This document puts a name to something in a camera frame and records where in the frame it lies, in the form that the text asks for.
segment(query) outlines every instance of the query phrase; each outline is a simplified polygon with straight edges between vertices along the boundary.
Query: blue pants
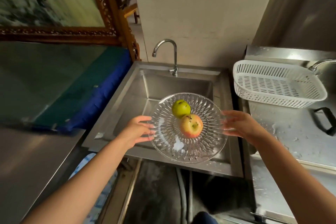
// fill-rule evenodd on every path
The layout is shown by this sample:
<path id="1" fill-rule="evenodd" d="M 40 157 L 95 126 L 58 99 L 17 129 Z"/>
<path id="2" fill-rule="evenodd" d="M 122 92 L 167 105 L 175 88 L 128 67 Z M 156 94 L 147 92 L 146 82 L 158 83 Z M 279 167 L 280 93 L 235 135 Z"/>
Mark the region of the blue pants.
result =
<path id="1" fill-rule="evenodd" d="M 199 212 L 198 214 L 196 214 L 191 224 L 218 224 L 218 223 L 208 213 Z"/>

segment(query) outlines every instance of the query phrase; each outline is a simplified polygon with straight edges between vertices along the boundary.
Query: person's right arm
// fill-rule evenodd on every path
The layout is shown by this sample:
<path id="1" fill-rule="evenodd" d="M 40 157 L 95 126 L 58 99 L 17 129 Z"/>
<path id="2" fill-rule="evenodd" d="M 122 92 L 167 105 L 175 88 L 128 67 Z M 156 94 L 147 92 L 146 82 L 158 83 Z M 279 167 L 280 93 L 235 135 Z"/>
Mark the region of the person's right arm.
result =
<path id="1" fill-rule="evenodd" d="M 336 197 L 320 184 L 285 147 L 249 114 L 223 111 L 226 135 L 254 145 L 299 224 L 336 223 Z"/>

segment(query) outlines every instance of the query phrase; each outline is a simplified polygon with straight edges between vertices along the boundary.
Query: white plastic basket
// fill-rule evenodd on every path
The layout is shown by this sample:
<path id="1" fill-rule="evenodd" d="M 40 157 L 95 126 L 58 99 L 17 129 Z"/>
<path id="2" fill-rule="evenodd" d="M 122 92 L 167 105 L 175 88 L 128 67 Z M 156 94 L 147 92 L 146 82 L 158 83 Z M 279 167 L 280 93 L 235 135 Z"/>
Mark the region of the white plastic basket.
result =
<path id="1" fill-rule="evenodd" d="M 233 66 L 233 78 L 236 94 L 250 101 L 305 108 L 327 97 L 318 77 L 296 65 L 240 60 Z"/>

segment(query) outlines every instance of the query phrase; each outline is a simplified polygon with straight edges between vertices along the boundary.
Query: faucet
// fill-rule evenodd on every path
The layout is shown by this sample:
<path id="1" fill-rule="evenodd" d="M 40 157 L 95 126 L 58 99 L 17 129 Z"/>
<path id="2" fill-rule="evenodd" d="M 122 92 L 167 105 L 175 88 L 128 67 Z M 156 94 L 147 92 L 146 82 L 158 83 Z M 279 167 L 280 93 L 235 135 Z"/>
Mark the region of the faucet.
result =
<path id="1" fill-rule="evenodd" d="M 312 65 L 310 68 L 308 68 L 310 71 L 313 73 L 316 72 L 316 69 L 319 65 L 324 64 L 324 63 L 336 63 L 336 59 L 322 59 L 317 61 L 314 65 Z"/>
<path id="2" fill-rule="evenodd" d="M 154 50 L 153 50 L 152 56 L 156 57 L 156 52 L 157 52 L 158 48 L 160 47 L 161 44 L 163 44 L 165 42 L 170 42 L 174 46 L 174 68 L 169 70 L 169 72 L 171 72 L 171 74 L 174 77 L 177 77 L 177 71 L 178 71 L 179 68 L 177 67 L 177 46 L 176 46 L 175 41 L 173 41 L 171 39 L 164 39 L 164 40 L 158 42 L 157 45 L 155 46 Z"/>

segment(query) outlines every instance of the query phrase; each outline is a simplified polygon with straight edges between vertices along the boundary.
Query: person's left arm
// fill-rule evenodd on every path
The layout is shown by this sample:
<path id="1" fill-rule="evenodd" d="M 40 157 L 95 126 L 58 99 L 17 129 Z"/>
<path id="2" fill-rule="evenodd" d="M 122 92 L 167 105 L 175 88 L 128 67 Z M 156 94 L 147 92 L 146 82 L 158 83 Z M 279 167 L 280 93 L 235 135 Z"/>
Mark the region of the person's left arm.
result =
<path id="1" fill-rule="evenodd" d="M 113 141 L 34 209 L 22 224 L 81 224 L 126 151 L 135 143 L 153 139 L 151 125 L 141 122 L 150 119 L 149 116 L 138 116 L 130 120 Z"/>

